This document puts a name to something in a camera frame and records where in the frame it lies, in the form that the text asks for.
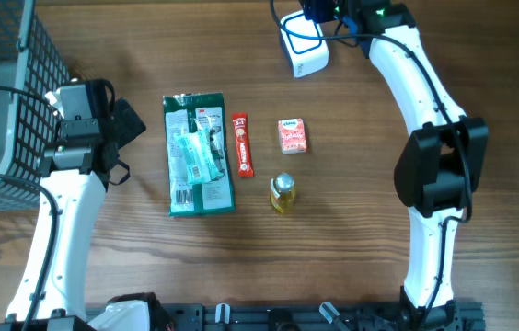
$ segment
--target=wooden table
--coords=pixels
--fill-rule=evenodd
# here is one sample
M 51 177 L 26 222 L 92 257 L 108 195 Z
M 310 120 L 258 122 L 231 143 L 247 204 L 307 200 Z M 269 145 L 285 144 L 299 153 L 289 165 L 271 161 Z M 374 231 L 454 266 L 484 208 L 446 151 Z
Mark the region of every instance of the wooden table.
M 489 329 L 519 330 L 519 2 L 406 3 L 454 100 L 490 125 L 474 218 L 457 234 L 456 297 L 484 302 Z M 282 14 L 296 8 L 278 5 Z M 121 151 L 133 177 L 111 188 L 100 211 L 86 302 L 138 291 L 205 304 L 398 299 L 409 217 L 392 177 L 407 134 L 361 51 L 330 42 L 329 66 L 294 79 L 259 0 L 40 6 L 38 13 L 69 67 L 108 78 L 147 124 Z M 162 96 L 209 91 L 225 94 L 227 116 L 249 114 L 257 175 L 233 179 L 236 212 L 171 219 Z M 309 152 L 282 155 L 276 122 L 295 117 L 309 128 Z M 283 170 L 294 175 L 299 197 L 294 213 L 279 216 L 268 184 Z M 0 321 L 35 217 L 0 213 Z

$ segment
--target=plastic packaging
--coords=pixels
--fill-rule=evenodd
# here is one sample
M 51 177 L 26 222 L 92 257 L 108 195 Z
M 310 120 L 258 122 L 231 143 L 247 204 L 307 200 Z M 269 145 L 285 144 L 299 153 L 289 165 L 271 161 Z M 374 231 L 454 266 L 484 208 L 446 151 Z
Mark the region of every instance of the plastic packaging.
M 223 94 L 164 97 L 164 117 L 171 202 L 169 216 L 184 217 L 234 211 L 235 195 L 225 148 Z M 192 185 L 189 184 L 186 157 L 175 138 L 198 131 L 208 131 L 213 162 L 221 175 L 208 183 Z
M 253 165 L 251 164 L 251 152 L 249 150 L 248 114 L 233 114 L 233 127 L 235 129 L 239 176 L 253 177 Z
M 213 159 L 208 129 L 174 136 L 188 169 L 188 184 L 204 184 L 223 176 Z

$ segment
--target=red stick packet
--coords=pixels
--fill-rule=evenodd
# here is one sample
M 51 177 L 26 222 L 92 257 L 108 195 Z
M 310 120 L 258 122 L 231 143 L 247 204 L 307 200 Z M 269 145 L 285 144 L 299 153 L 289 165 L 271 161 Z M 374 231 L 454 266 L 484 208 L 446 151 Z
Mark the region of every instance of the red stick packet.
M 235 132 L 235 144 L 239 161 L 239 176 L 253 177 L 251 165 L 251 152 L 249 151 L 248 114 L 233 114 L 233 127 Z

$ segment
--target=gray mesh basket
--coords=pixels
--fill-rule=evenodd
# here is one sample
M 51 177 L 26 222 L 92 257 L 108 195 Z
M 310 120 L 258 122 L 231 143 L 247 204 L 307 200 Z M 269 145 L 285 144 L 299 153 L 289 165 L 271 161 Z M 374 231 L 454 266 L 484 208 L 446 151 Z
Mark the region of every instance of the gray mesh basket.
M 67 67 L 34 13 L 34 1 L 0 0 L 0 86 L 40 96 L 69 80 Z M 0 174 L 40 181 L 36 160 L 54 137 L 40 102 L 0 91 Z M 0 180 L 0 211 L 37 207 L 39 193 Z

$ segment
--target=barcode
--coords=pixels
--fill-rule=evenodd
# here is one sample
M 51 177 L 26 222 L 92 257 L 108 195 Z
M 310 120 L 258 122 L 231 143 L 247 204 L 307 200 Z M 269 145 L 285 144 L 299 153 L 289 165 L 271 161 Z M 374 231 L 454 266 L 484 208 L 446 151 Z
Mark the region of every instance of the barcode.
M 194 178 L 198 179 L 201 177 L 201 170 L 197 166 L 192 167 L 192 175 Z
M 193 201 L 194 197 L 192 196 L 191 189 L 176 191 L 176 204 L 192 203 Z

